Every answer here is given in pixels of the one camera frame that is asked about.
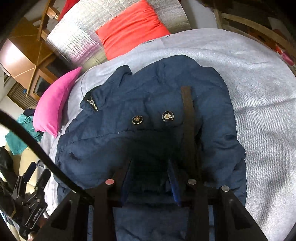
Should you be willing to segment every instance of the wooden furniture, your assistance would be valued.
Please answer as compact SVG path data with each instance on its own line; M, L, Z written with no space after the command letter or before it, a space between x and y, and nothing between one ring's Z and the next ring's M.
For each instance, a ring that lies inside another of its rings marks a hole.
M37 34L38 29L23 18L0 50L0 64L27 90L27 96L38 101L69 68L43 39L37 41Z
M49 30L47 29L47 24L48 24L49 18L55 19L57 21L59 20L60 12L56 8L54 8L54 2L55 2L55 0L48 0L46 3L46 6L43 11L42 18L41 18L41 23L40 23L38 35L37 35L38 41L40 41L41 38L46 40L49 35Z
M263 45L265 45L266 47L270 48L269 44L267 44L266 41L264 41L263 37L258 37L256 38L255 36L250 35L247 32L244 32L238 28L235 28L233 26L231 26L229 24L229 20L230 21L234 21L240 24L243 24L247 27L249 27L252 31L261 33L262 36L269 38L271 41L274 41L275 43L279 44L280 46L282 46L285 50L287 50L287 52L294 57L294 59L296 59L296 49L286 40L284 39L282 36L280 36L279 34L277 34L276 32L274 32L273 30L258 24L256 22L253 22L251 20L248 20L246 18L242 18L239 16L235 16L235 15L231 15L231 14L227 14L227 13L222 13L219 10L217 10L216 8L213 9L214 11L214 15L217 21L217 27L220 29L225 29L234 33L238 33L241 34L245 37L248 37L250 39L253 39ZM288 67L292 70L293 74L296 76L296 71L289 65L287 64Z

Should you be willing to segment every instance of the black cable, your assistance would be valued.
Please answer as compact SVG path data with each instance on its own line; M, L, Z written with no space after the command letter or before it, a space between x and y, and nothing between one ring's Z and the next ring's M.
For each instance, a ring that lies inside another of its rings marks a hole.
M54 174L58 179L60 179L64 184L66 184L70 189L75 191L84 197L90 205L94 203L94 199L86 193L81 187L77 186L70 178L68 178L46 155L40 145L31 137L31 135L14 119L12 119L8 114L0 110L0 124L14 132L24 143L31 148L31 150L42 160L42 162L47 166L47 168Z

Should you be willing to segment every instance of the brown strap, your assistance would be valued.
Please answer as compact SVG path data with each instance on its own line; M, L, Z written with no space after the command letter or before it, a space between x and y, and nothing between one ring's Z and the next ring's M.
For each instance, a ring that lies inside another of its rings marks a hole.
M184 108L184 165L190 178L198 178L196 170L196 150L194 142L194 108L190 86L182 86L181 94Z

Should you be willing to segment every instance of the pink pillow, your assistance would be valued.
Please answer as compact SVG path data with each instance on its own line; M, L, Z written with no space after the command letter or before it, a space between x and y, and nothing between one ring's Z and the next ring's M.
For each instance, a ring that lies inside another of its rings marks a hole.
M41 96L33 118L35 131L47 131L57 137L65 102L81 69L74 69L57 79Z

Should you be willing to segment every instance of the metal zipper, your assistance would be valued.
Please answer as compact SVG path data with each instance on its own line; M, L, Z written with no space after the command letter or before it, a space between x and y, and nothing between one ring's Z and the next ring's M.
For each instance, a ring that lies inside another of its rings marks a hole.
M94 100L93 100L92 97L90 97L90 100L87 99L86 101L87 101L88 103L90 103L90 104L93 106L93 108L95 109L95 111L98 111L98 108L97 108L97 106L96 106L96 103L94 102Z

